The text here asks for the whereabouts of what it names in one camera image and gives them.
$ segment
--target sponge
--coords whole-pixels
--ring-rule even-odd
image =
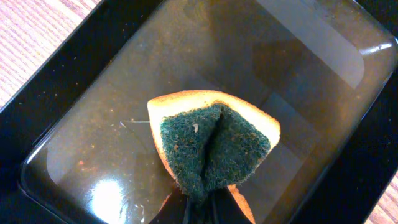
[[[233,186],[247,180],[279,142],[274,118],[226,93],[183,91],[150,100],[147,106],[165,168],[198,203],[222,187],[239,194]]]

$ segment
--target wooden table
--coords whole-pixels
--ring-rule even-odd
[[[0,1],[0,108],[100,1]],[[398,223],[398,174],[366,223]]]

